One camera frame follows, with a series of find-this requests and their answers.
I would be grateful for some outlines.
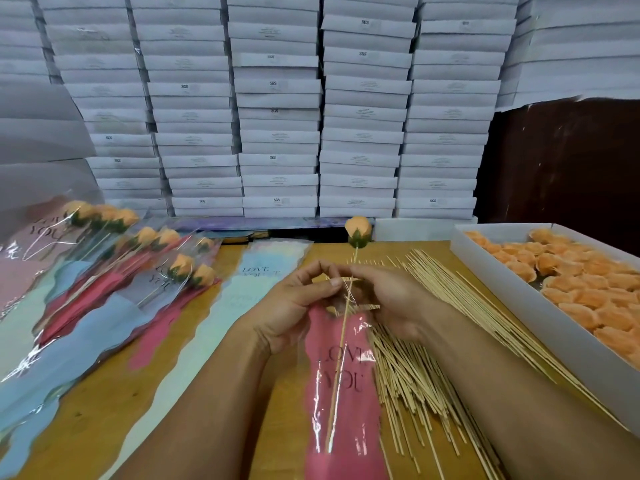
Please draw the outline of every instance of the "brown panel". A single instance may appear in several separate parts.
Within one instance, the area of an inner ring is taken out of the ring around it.
[[[640,255],[640,102],[562,100],[498,113],[480,222],[555,222]]]

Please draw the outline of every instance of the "stack of white boxes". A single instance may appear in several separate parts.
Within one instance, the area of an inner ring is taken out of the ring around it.
[[[420,0],[396,217],[473,217],[517,3]]]
[[[315,217],[320,0],[227,0],[245,217]]]
[[[640,0],[520,0],[498,108],[640,98]]]
[[[321,217],[392,216],[417,5],[324,0]]]
[[[97,157],[88,158],[108,203],[168,215],[154,149],[146,74],[125,0],[38,0],[54,59]]]
[[[242,216],[224,0],[131,0],[176,216]]]
[[[59,76],[42,11],[29,0],[0,0],[0,82],[44,82]]]

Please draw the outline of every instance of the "hand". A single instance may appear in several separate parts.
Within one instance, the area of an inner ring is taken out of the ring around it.
[[[441,313],[448,306],[402,269],[363,264],[338,269],[343,276],[365,280],[353,283],[356,302],[358,295],[364,295],[368,304],[380,305],[376,319],[400,339],[421,342],[425,312]]]
[[[312,282],[313,278],[323,273],[331,279]],[[342,288],[338,267],[328,261],[315,261],[276,284],[238,320],[238,325],[256,332],[268,352],[277,354],[299,342],[307,332],[309,307],[333,296]]]

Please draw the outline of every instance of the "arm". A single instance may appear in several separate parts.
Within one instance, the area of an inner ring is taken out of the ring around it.
[[[311,284],[325,272],[336,277]],[[304,333],[308,306],[342,286],[334,265],[293,272],[229,329],[210,359],[114,480],[235,480],[262,371]]]
[[[407,273],[341,272],[373,284],[380,320],[438,361],[514,479],[638,476],[640,441],[567,394]]]

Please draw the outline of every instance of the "table surface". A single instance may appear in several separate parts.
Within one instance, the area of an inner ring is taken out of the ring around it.
[[[244,248],[222,247],[216,265],[221,276],[234,272]],[[402,259],[412,249],[422,249],[452,271],[459,271],[485,297],[506,311],[491,291],[450,252],[448,241],[372,242],[360,250],[358,260],[386,260],[389,265],[388,257]],[[353,249],[348,244],[314,244],[305,261],[325,258],[348,262],[352,256]],[[188,305],[144,369],[132,371],[128,366],[135,346],[133,343],[105,361],[64,396],[55,420],[34,443],[31,457],[17,478],[91,480],[107,471],[116,460],[127,433],[151,405],[158,384],[174,367],[180,350],[193,338],[197,325],[208,315],[219,291],[220,286],[217,285]],[[246,443],[244,478],[304,478],[305,450],[310,433],[308,414],[303,407],[308,369],[299,365],[298,357],[298,350],[293,348],[273,357],[267,365]],[[562,379],[555,379],[562,387],[572,390]],[[421,446],[413,430],[408,430],[412,450],[422,470],[422,475],[418,476],[409,457],[396,454],[384,412],[382,418],[382,438],[394,478],[439,478],[428,443],[426,447]],[[408,415],[404,419],[405,423],[411,423]],[[458,437],[461,454],[456,457],[439,423],[434,422],[434,429],[435,448],[447,480],[484,478],[480,462],[470,445]]]

